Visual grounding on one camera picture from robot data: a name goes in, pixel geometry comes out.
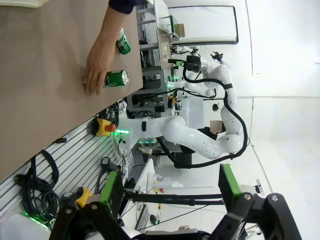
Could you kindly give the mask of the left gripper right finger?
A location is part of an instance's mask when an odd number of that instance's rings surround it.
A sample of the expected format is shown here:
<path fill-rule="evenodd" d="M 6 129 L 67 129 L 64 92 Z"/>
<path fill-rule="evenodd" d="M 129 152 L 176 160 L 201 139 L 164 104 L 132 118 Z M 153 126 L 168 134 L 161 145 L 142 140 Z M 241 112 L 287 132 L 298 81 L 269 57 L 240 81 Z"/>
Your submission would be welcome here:
<path fill-rule="evenodd" d="M 212 240 L 239 240 L 248 223 L 256 224 L 265 240 L 302 240 L 283 195 L 262 198 L 242 191 L 230 164 L 220 165 L 218 187 L 227 214 L 212 232 Z"/>

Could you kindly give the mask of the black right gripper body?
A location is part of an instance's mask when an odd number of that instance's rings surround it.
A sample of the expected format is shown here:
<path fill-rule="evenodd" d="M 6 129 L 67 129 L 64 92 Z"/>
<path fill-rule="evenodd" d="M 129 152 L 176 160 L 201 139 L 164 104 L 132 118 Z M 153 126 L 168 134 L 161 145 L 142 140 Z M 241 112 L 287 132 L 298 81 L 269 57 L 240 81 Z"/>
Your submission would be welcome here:
<path fill-rule="evenodd" d="M 201 58 L 196 55 L 188 55 L 186 57 L 186 70 L 199 72 L 201 70 Z"/>

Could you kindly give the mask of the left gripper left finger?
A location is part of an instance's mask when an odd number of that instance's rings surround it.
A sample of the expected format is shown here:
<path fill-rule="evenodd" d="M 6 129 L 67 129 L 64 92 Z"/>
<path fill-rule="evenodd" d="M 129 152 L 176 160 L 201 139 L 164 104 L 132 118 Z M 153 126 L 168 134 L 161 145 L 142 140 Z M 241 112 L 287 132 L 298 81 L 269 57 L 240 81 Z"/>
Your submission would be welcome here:
<path fill-rule="evenodd" d="M 119 171 L 109 173 L 98 200 L 77 208 L 60 208 L 49 240 L 85 240 L 89 233 L 98 232 L 104 240 L 125 240 L 125 231 L 117 223 L 124 197 L 124 186 Z"/>

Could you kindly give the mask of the green Chilsung cider can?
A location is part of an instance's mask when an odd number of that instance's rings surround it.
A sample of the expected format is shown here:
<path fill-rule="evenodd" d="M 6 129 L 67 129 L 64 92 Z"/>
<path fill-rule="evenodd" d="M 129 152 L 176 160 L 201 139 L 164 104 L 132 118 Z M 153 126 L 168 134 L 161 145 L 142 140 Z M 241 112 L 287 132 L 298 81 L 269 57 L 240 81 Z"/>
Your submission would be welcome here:
<path fill-rule="evenodd" d="M 123 28 L 121 28 L 118 34 L 115 45 L 122 55 L 130 53 L 132 50 Z"/>
<path fill-rule="evenodd" d="M 123 69 L 119 71 L 109 71 L 104 78 L 104 88 L 122 87 L 128 85 L 130 78 L 128 72 Z"/>

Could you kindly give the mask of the person's right forearm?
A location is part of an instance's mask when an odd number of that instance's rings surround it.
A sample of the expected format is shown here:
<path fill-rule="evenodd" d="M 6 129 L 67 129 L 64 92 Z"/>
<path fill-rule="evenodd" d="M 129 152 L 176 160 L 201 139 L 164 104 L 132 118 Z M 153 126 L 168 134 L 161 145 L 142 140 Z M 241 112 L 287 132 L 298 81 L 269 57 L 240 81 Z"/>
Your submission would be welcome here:
<path fill-rule="evenodd" d="M 92 52 L 113 54 L 118 35 L 129 15 L 107 7 L 100 32 L 91 47 Z"/>

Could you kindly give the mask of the metal equipment rack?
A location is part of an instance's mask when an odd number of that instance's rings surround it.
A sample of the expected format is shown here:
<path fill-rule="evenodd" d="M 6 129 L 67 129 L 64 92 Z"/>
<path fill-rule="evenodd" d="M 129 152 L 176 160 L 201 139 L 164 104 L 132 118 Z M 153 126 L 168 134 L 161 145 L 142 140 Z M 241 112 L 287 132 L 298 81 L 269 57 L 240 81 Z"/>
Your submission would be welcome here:
<path fill-rule="evenodd" d="M 135 113 L 152 113 L 160 117 L 161 113 L 168 109 L 168 90 L 167 83 L 173 76 L 173 64 L 168 62 L 171 58 L 170 47 L 172 46 L 172 36 L 170 35 L 171 18 L 168 6 L 163 0 L 153 0 L 153 7 L 140 9 L 138 14 L 151 13 L 153 20 L 139 21 L 138 25 L 156 23 L 156 42 L 141 44 L 140 51 L 149 51 L 152 55 L 153 50 L 158 50 L 160 65 L 144 67 L 142 77 L 145 78 L 143 87 L 126 97 L 128 111 Z"/>

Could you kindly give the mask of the cardboard box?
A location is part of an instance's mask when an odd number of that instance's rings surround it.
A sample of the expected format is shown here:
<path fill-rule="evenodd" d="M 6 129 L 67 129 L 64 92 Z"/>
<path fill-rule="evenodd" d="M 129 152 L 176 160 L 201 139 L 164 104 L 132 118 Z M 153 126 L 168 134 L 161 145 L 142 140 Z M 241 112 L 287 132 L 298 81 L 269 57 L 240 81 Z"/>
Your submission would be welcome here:
<path fill-rule="evenodd" d="M 183 23 L 174 24 L 174 33 L 178 35 L 179 38 L 185 37 L 185 26 Z"/>

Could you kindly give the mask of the black keyboard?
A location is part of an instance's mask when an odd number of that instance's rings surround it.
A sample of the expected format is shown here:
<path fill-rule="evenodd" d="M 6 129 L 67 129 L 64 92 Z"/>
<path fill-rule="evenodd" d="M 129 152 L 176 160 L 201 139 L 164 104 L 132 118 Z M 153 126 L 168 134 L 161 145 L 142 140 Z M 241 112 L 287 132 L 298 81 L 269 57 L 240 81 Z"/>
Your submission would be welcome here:
<path fill-rule="evenodd" d="M 143 234 L 146 230 L 149 219 L 150 219 L 150 214 L 148 212 L 148 207 L 146 204 L 143 204 L 141 206 L 139 216 L 137 218 L 137 222 L 134 229 Z"/>

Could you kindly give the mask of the black framed white screen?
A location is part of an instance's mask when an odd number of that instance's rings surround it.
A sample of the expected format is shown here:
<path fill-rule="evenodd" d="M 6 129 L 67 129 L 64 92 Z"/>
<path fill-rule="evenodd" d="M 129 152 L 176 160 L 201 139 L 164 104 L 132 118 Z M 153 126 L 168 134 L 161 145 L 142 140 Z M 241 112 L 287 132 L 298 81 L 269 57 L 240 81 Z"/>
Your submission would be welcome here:
<path fill-rule="evenodd" d="M 232 5 L 169 7 L 169 14 L 184 25 L 182 45 L 236 45 L 239 42 L 236 8 Z"/>

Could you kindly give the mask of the black power adapter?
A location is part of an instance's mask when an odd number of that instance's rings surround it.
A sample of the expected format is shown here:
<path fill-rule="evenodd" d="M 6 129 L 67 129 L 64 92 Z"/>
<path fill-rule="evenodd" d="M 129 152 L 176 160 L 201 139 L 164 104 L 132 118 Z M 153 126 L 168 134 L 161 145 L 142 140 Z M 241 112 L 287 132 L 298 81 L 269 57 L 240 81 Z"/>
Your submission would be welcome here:
<path fill-rule="evenodd" d="M 103 157 L 101 159 L 100 166 L 108 173 L 121 170 L 121 167 L 119 165 L 115 165 L 109 157 Z"/>

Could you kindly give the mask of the white office desk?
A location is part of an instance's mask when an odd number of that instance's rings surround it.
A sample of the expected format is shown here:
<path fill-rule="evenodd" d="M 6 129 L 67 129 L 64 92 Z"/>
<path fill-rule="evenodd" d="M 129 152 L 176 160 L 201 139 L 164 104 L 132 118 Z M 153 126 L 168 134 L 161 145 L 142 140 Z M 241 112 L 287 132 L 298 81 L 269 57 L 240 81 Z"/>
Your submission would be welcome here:
<path fill-rule="evenodd" d="M 139 176 L 137 183 L 134 187 L 134 190 L 139 190 L 139 193 L 145 194 L 154 194 L 152 188 L 154 183 L 154 174 L 155 174 L 155 168 L 154 168 L 154 162 L 150 158 L 147 163 L 145 164 L 141 175 Z M 137 220 L 139 219 L 141 210 L 143 208 L 143 205 L 146 205 L 146 209 L 149 215 L 157 215 L 158 213 L 158 204 L 157 203 L 149 203 L 149 202 L 142 202 L 137 203 L 133 202 L 132 200 L 128 200 L 122 215 L 121 219 L 124 222 L 125 229 L 135 229 L 135 226 L 137 224 Z"/>

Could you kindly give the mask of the aluminium slat panel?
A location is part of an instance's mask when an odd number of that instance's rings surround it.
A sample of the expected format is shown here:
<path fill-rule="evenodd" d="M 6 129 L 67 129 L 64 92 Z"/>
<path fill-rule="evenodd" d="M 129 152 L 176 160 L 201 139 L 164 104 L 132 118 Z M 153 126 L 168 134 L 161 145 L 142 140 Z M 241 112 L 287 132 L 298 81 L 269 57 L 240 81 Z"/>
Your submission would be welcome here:
<path fill-rule="evenodd" d="M 114 134 L 94 136 L 93 120 L 65 135 L 66 143 L 52 143 L 0 183 L 0 217 L 23 214 L 48 225 L 61 207 L 60 199 L 79 187 L 100 193 L 108 178 L 101 167 L 109 157 L 126 175 L 133 168 L 132 154 L 121 153 Z"/>

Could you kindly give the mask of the seated operator in black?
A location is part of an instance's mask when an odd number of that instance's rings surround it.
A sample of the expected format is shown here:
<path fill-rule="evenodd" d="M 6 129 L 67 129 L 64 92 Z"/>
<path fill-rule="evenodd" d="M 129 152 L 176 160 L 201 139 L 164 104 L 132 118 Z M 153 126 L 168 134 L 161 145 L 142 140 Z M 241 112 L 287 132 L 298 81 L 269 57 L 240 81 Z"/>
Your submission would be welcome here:
<path fill-rule="evenodd" d="M 209 126 L 205 126 L 204 128 L 199 128 L 198 131 L 210 137 L 213 140 L 217 140 L 218 134 L 224 133 L 226 131 L 226 127 L 222 120 L 211 120 L 209 122 Z"/>

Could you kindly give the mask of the black metal bar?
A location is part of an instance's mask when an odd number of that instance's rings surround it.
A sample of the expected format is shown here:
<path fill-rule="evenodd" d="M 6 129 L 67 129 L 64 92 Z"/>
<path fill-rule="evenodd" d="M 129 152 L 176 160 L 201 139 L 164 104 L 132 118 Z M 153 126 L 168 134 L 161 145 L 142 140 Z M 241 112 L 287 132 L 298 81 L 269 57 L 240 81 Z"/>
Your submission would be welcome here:
<path fill-rule="evenodd" d="M 184 205 L 184 206 L 223 206 L 221 194 L 158 194 L 138 191 L 125 191 L 123 200 L 133 202 Z"/>

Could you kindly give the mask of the person in navy jacket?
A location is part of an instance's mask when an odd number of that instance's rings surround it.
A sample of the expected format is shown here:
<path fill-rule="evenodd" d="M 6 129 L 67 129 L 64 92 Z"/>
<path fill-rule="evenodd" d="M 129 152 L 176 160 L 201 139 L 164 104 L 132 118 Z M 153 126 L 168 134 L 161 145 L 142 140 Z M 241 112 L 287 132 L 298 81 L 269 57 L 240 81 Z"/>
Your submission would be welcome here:
<path fill-rule="evenodd" d="M 129 15 L 140 3 L 141 0 L 109 0 L 108 5 L 119 13 Z"/>

